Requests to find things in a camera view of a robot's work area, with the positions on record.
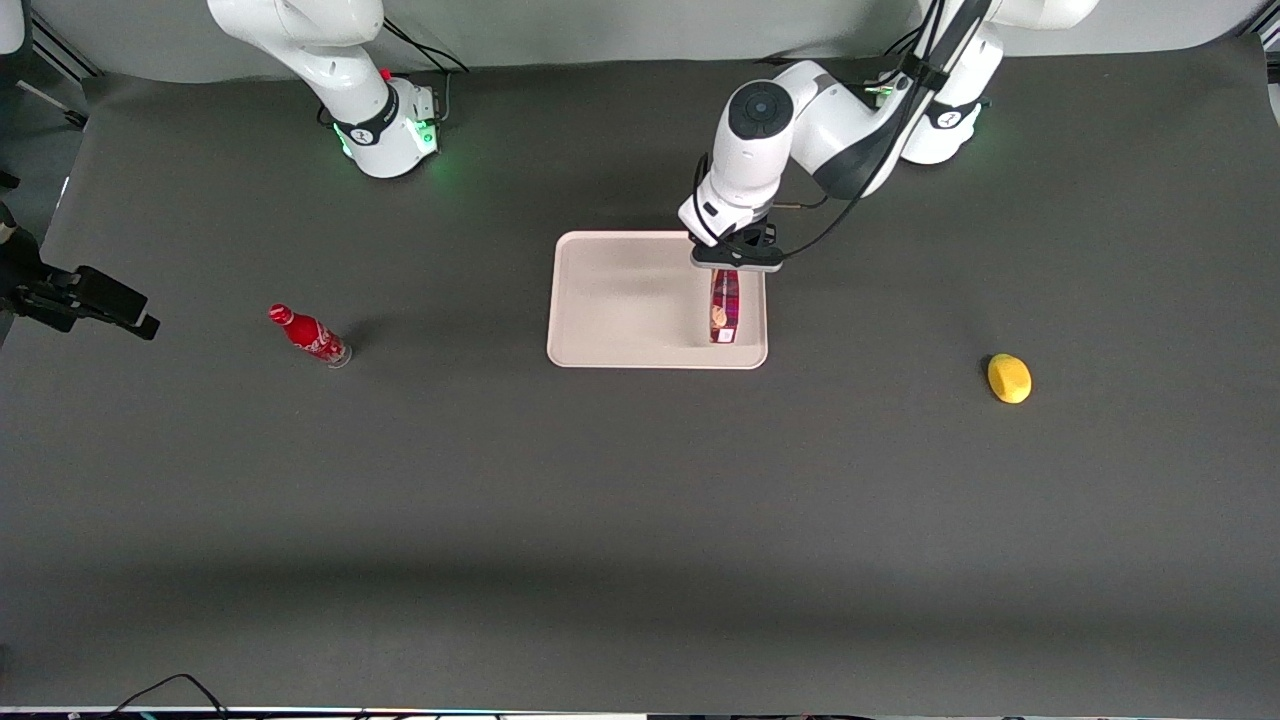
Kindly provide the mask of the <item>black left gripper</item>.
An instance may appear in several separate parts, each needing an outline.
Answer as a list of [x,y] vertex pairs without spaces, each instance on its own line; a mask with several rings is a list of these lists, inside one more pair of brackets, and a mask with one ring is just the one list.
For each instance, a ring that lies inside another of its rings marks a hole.
[[732,252],[778,252],[777,229],[772,223],[750,223],[726,231],[716,246]]

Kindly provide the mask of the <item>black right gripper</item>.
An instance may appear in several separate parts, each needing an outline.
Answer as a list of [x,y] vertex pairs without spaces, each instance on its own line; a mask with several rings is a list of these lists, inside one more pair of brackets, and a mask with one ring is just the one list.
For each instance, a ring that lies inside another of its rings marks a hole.
[[[69,296],[51,283],[61,272],[40,258],[36,238],[1,202],[1,307],[13,316],[27,316],[61,333],[77,323]],[[148,299],[129,286],[92,268],[78,266],[79,309],[86,316],[116,325],[151,341],[160,320],[147,311]]]

